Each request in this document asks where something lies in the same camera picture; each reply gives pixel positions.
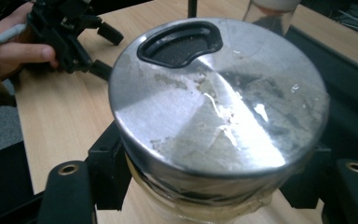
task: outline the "person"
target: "person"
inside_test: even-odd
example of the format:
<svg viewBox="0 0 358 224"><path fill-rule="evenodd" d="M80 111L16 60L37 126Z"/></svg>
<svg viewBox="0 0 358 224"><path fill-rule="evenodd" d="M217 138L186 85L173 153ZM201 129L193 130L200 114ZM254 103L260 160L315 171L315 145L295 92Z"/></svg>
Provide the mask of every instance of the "person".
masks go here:
<svg viewBox="0 0 358 224"><path fill-rule="evenodd" d="M10 15L0 20L0 34L21 23L26 23L26 15L32 10L31 3L25 3ZM2 81L16 74L25 63L50 63L58 67L53 47L45 44L34 44L32 31L26 29L20 35L0 45L0 105L15 105Z"/></svg>

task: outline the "black handle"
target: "black handle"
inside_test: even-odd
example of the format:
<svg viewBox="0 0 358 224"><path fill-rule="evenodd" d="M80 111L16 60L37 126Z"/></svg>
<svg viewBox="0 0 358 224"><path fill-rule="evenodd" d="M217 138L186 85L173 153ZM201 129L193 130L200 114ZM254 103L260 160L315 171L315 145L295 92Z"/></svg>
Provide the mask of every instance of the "black handle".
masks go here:
<svg viewBox="0 0 358 224"><path fill-rule="evenodd" d="M151 35L137 51L142 61L168 68L190 64L200 55L223 47L219 29L207 21L190 21Z"/></svg>

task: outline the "metal container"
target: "metal container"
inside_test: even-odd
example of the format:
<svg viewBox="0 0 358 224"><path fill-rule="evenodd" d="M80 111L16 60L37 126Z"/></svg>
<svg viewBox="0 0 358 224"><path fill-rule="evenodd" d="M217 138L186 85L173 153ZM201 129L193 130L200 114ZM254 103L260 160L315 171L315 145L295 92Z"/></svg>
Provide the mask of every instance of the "metal container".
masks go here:
<svg viewBox="0 0 358 224"><path fill-rule="evenodd" d="M302 52L216 18L139 36L118 57L109 96L140 179L164 200L206 208L270 195L307 161L328 113Z"/></svg>

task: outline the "wooden table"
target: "wooden table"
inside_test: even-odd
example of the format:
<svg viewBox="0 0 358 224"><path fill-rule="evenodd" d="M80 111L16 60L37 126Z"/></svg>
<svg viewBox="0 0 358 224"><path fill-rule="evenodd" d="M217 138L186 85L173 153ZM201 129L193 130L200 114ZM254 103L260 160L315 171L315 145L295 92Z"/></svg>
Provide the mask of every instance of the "wooden table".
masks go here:
<svg viewBox="0 0 358 224"><path fill-rule="evenodd" d="M248 0L199 0L198 16L241 20L247 5ZM186 0L154 0L102 15L125 36L118 47L95 30L85 31L79 39L94 60L113 65L135 37L186 15ZM293 25L358 63L358 34L354 31L304 7L298 7ZM114 120L107 83L92 74L23 71L16 97L35 193L44 190L48 172L56 165L85 160L88 149ZM292 209L277 190L271 205L236 223L321 223L320 210ZM123 211L99 211L98 219L100 223L164 223L133 181Z"/></svg>

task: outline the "white wire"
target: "white wire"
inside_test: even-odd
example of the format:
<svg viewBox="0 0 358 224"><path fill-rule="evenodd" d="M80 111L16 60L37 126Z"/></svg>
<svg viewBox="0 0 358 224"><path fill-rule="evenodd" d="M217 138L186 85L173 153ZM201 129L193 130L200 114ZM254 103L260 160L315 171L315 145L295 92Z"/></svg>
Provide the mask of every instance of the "white wire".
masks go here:
<svg viewBox="0 0 358 224"><path fill-rule="evenodd" d="M17 24L0 34L0 44L6 43L10 38L19 35L26 28L26 24Z"/></svg>
<svg viewBox="0 0 358 224"><path fill-rule="evenodd" d="M357 18L355 18L355 17L351 16L350 14L348 14L348 13L346 13L346 12L342 11L342 10L339 10L338 12L340 12L341 14L343 14L343 15L345 15L345 16L347 16L347 17L351 18L351 19L353 19L354 21L358 21L358 19L357 19Z"/></svg>

